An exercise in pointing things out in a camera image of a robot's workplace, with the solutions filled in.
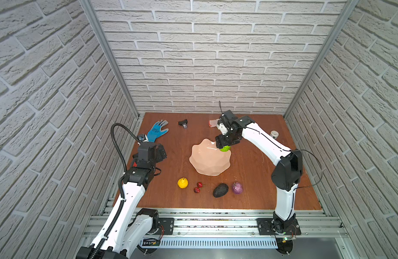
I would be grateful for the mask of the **green bumpy fruit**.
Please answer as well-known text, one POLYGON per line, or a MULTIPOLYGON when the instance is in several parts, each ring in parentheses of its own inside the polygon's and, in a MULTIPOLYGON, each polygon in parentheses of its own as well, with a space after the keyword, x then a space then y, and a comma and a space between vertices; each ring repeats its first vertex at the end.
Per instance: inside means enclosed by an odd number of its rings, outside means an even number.
POLYGON ((223 148, 220 149, 221 152, 228 152, 230 151, 231 147, 230 146, 224 146, 223 148))

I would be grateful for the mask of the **yellow lemon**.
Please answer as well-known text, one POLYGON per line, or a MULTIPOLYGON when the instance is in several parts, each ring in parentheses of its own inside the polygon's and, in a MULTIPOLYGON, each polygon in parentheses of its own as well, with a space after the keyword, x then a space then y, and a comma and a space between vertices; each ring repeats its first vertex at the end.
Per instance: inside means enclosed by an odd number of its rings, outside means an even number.
POLYGON ((178 185, 178 187, 181 188, 181 189, 187 188, 188 185, 189 185, 188 179, 187 179, 187 178, 180 178, 180 179, 178 179, 177 185, 178 185))

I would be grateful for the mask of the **dark green avocado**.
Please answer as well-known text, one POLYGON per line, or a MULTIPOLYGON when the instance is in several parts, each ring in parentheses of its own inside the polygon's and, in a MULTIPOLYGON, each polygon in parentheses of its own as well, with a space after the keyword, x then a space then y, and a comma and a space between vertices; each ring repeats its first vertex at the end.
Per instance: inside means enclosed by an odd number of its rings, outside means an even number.
POLYGON ((223 197, 229 192, 229 186, 226 183, 219 184, 213 191, 213 197, 223 197))

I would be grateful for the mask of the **purple fig fruit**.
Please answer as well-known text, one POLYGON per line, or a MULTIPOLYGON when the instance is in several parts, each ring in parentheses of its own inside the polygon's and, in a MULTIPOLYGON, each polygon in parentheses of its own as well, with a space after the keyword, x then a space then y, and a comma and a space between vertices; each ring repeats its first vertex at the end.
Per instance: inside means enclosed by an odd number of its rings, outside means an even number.
POLYGON ((243 186, 239 182, 234 182, 232 184, 232 191, 234 194, 242 194, 243 193, 243 186))

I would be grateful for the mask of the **red cherries pair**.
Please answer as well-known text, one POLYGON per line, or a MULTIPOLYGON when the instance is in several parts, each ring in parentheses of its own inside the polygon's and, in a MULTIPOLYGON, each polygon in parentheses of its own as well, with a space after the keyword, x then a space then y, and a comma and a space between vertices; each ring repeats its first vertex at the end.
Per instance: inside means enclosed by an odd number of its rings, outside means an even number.
POLYGON ((200 193, 202 187, 203 187, 203 183, 202 182, 198 182, 196 184, 196 187, 194 188, 194 193, 200 193))

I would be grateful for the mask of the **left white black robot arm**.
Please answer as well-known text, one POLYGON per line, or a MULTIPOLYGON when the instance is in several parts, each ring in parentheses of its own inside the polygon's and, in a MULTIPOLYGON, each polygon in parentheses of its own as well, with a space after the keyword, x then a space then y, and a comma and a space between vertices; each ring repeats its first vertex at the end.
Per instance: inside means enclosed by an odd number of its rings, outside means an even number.
POLYGON ((143 142, 132 167, 119 179, 119 198, 101 231, 77 259, 128 259, 147 234, 163 233, 156 209, 142 208, 132 218, 150 182, 160 171, 156 164, 167 157, 161 144, 143 142))

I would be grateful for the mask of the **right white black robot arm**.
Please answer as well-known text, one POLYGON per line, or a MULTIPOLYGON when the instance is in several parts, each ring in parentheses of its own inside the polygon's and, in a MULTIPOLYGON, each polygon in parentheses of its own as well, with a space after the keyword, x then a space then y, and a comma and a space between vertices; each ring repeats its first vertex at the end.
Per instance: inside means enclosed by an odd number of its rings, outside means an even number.
POLYGON ((284 146, 250 117, 238 118, 230 110, 221 114, 216 127, 221 132, 215 138, 216 147, 220 150, 246 139, 262 151, 275 166, 271 181, 276 186, 277 196, 271 225, 276 234, 286 234, 296 219, 296 191, 303 173, 301 151, 293 151, 284 146))

